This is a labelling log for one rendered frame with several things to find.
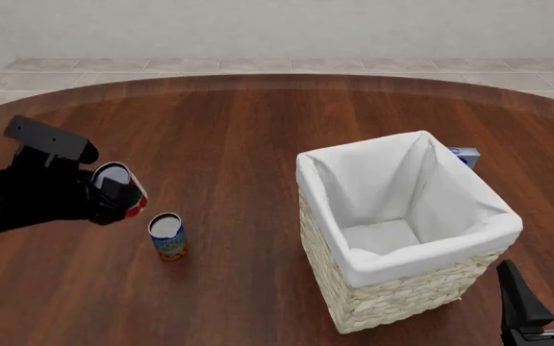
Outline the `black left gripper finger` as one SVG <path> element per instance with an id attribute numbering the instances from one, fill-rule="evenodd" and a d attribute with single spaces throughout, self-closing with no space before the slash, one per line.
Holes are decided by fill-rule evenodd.
<path id="1" fill-rule="evenodd" d="M 115 203 L 123 203 L 127 199 L 129 184 L 121 183 L 112 178 L 104 178 L 100 191 Z"/>
<path id="2" fill-rule="evenodd" d="M 91 213 L 91 222 L 98 225 L 108 225 L 126 218 L 127 210 L 122 207 L 99 204 Z"/>

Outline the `white cloth basket liner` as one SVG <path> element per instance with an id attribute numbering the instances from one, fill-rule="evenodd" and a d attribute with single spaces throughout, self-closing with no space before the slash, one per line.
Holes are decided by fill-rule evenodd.
<path id="1" fill-rule="evenodd" d="M 353 287 L 505 250 L 523 229 L 482 178 L 424 131 L 301 153 L 296 181 Z"/>

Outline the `blue and yellow soup tin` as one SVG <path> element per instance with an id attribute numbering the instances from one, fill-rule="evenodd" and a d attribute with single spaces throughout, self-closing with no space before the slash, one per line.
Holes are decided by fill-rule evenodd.
<path id="1" fill-rule="evenodd" d="M 154 247 L 165 261 L 175 261 L 184 256 L 189 249 L 183 221 L 173 212 L 156 215 L 148 225 L 148 233 Z"/>

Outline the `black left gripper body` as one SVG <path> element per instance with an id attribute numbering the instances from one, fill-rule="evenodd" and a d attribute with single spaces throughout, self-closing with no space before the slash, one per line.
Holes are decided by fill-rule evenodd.
<path id="1" fill-rule="evenodd" d="M 91 172 L 77 172 L 76 183 L 81 188 L 79 212 L 88 221 L 106 221 L 107 205 L 104 195 L 90 180 Z"/>

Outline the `pale woven wicker basket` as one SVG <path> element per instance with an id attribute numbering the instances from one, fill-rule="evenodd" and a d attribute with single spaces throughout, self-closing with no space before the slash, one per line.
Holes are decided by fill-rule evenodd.
<path id="1" fill-rule="evenodd" d="M 298 194 L 302 247 L 330 316 L 341 334 L 388 325 L 460 299 L 509 248 L 414 276 L 353 287 L 333 259 L 299 186 Z"/>

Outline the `flat plate on black stalk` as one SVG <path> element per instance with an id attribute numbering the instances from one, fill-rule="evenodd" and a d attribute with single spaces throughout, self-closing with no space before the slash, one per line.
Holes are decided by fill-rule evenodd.
<path id="1" fill-rule="evenodd" d="M 98 149 L 86 137 L 20 114 L 12 118 L 4 131 L 4 136 L 16 140 L 21 151 L 29 148 L 45 155 L 45 167 L 50 166 L 54 159 L 90 164 L 99 158 Z"/>

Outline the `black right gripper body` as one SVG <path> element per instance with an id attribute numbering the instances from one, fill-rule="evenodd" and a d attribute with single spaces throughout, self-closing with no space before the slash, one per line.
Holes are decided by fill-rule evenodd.
<path id="1" fill-rule="evenodd" d="M 554 346 L 554 330 L 542 327 L 502 327 L 503 346 Z"/>

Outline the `blue and white printed box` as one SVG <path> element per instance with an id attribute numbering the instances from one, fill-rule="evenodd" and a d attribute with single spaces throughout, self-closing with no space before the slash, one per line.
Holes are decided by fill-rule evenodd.
<path id="1" fill-rule="evenodd" d="M 480 153 L 476 148 L 457 148 L 449 147 L 450 152 L 456 155 L 460 161 L 466 164 L 470 169 L 474 169 L 477 161 L 480 158 Z"/>

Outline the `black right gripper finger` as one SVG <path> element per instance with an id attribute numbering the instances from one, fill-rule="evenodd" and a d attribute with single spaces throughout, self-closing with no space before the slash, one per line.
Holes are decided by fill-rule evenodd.
<path id="1" fill-rule="evenodd" d="M 501 261 L 496 272 L 501 292 L 501 332 L 541 334 L 546 325 L 554 322 L 554 314 L 532 292 L 513 261 Z"/>

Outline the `red tomato sauce tin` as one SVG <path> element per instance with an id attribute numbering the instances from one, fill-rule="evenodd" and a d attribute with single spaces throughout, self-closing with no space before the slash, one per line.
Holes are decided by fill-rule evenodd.
<path id="1" fill-rule="evenodd" d="M 100 190 L 104 178 L 112 178 L 121 183 L 129 184 L 127 199 L 123 203 L 115 203 L 106 197 L 114 206 L 127 210 L 126 218 L 138 215 L 147 206 L 147 192 L 141 186 L 131 169 L 124 163 L 113 161 L 102 164 L 94 171 L 91 182 Z"/>

